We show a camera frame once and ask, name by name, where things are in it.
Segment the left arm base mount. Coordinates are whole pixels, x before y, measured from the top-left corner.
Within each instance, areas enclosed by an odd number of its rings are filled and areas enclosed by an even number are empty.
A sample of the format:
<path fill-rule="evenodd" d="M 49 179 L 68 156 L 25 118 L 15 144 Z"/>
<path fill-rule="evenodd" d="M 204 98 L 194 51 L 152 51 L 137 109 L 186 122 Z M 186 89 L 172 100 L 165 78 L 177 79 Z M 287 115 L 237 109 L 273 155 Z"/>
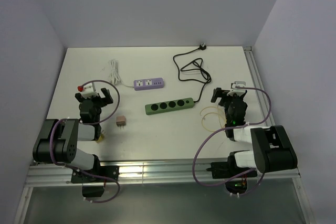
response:
<path fill-rule="evenodd" d="M 118 189 L 117 189 L 117 192 L 115 193 L 115 195 L 112 196 L 111 198 L 106 199 L 106 200 L 101 200 L 101 201 L 98 201 L 98 200 L 89 200 L 88 198 L 85 198 L 85 200 L 87 200 L 87 201 L 91 201 L 91 202 L 93 202 L 93 203 L 104 203 L 104 202 L 108 202 L 108 201 L 111 201 L 111 200 L 113 200 L 114 198 L 116 198 L 117 195 L 118 195 L 119 192 L 120 192 L 120 184 L 118 183 L 117 180 L 115 180 L 115 179 L 113 179 L 113 178 L 106 177 L 106 176 L 101 176 L 101 175 L 91 174 L 91 173 L 89 173 L 89 172 L 86 172 L 86 171 L 84 171 L 84 170 L 81 170 L 81 169 L 76 168 L 76 167 L 73 167 L 73 166 L 67 166 L 67 168 L 71 168 L 75 173 L 77 173 L 77 174 L 82 174 L 82 175 L 84 175 L 84 176 L 86 176 L 86 177 L 92 177 L 92 178 L 97 178 L 97 179 L 103 179 L 104 182 L 106 182 L 106 181 L 110 181 L 110 182 L 114 182 L 114 183 L 116 183 Z"/>

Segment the purple power strip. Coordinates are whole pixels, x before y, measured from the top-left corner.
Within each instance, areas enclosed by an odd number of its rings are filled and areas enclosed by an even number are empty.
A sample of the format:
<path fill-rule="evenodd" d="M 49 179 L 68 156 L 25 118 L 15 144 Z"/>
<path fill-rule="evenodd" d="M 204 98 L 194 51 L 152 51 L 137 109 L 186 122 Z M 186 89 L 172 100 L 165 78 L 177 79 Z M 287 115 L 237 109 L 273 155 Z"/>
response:
<path fill-rule="evenodd" d="M 163 78 L 151 78 L 151 79 L 140 79 L 134 80 L 134 90 L 151 90 L 151 89 L 160 89 L 164 87 Z"/>

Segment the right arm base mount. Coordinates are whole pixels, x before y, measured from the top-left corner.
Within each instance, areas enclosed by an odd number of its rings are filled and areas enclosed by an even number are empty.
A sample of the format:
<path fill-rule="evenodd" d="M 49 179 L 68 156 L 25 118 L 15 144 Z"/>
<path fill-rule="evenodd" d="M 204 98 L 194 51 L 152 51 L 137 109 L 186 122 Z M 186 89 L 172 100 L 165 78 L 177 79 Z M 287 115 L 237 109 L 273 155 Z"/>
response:
<path fill-rule="evenodd" d="M 212 173 L 212 179 L 227 179 L 239 173 L 249 170 L 249 168 L 237 167 L 235 161 L 212 162 L 211 166 L 206 169 Z M 248 174 L 243 174 L 240 180 L 231 180 L 225 184 L 226 189 L 232 194 L 243 194 L 247 191 L 247 178 L 257 177 L 257 172 L 254 170 Z"/>

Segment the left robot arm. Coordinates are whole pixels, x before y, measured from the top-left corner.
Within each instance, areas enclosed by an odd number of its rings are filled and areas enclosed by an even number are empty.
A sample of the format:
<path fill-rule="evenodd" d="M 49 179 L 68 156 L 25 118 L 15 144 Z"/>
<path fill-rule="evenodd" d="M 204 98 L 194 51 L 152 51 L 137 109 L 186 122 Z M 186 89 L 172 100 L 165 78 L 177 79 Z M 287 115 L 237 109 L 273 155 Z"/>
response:
<path fill-rule="evenodd" d="M 33 147 L 33 159 L 38 163 L 68 165 L 83 170 L 91 182 L 102 176 L 100 161 L 94 154 L 78 148 L 79 141 L 97 141 L 101 136 L 102 108 L 112 104 L 110 91 L 102 88 L 101 97 L 94 87 L 75 94 L 79 101 L 79 119 L 46 119 Z"/>

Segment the pink plug adapter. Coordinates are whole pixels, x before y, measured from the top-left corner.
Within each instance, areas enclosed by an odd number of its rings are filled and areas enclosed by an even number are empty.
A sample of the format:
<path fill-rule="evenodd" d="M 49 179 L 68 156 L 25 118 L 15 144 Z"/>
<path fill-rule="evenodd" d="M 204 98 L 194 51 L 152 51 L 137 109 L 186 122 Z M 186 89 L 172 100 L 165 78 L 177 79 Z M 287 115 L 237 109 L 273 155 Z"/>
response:
<path fill-rule="evenodd" d="M 116 125 L 119 128 L 123 128 L 124 126 L 126 126 L 127 124 L 127 120 L 126 117 L 124 115 L 119 115 L 116 117 Z"/>

